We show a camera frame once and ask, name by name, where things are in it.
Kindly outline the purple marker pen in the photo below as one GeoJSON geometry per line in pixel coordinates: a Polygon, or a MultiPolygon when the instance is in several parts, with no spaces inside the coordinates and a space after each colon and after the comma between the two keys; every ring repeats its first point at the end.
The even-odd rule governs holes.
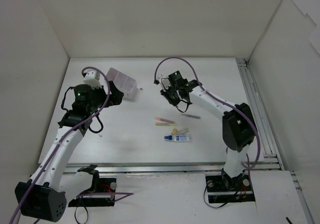
{"type": "Polygon", "coordinates": [[[184,116],[184,117],[187,117],[187,118],[193,118],[193,119],[201,119],[200,116],[191,115],[191,114],[185,114],[185,113],[182,113],[181,116],[184,116]]]}

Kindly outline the pink purple highlighter pen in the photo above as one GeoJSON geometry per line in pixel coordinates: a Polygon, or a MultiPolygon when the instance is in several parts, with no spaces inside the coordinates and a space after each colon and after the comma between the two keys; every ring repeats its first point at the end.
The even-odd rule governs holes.
{"type": "Polygon", "coordinates": [[[165,123],[175,124],[174,121],[168,120],[168,119],[165,119],[165,118],[161,118],[161,117],[154,117],[154,119],[157,120],[157,121],[165,122],[165,123]]]}

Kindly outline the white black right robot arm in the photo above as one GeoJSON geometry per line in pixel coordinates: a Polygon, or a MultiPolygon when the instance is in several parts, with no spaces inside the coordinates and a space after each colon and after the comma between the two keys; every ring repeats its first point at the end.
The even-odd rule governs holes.
{"type": "Polygon", "coordinates": [[[207,91],[197,80],[184,79],[179,71],[168,76],[160,74],[154,82],[161,84],[160,94],[176,108],[181,102],[187,106],[195,104],[221,121],[222,137],[227,146],[221,183],[227,190],[238,186],[245,170],[243,161],[257,136],[249,105],[227,102],[207,91]]]}

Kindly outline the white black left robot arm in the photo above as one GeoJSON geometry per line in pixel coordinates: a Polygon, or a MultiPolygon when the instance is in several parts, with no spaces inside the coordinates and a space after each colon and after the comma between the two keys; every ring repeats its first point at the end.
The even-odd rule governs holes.
{"type": "Polygon", "coordinates": [[[18,209],[22,215],[57,222],[70,201],[83,192],[96,193],[100,187],[96,165],[80,168],[68,181],[61,178],[77,145],[90,129],[92,119],[103,108],[119,105],[124,96],[109,81],[107,89],[80,84],[72,88],[74,102],[71,109],[58,122],[56,138],[43,162],[27,182],[19,182],[15,188],[18,209]]]}

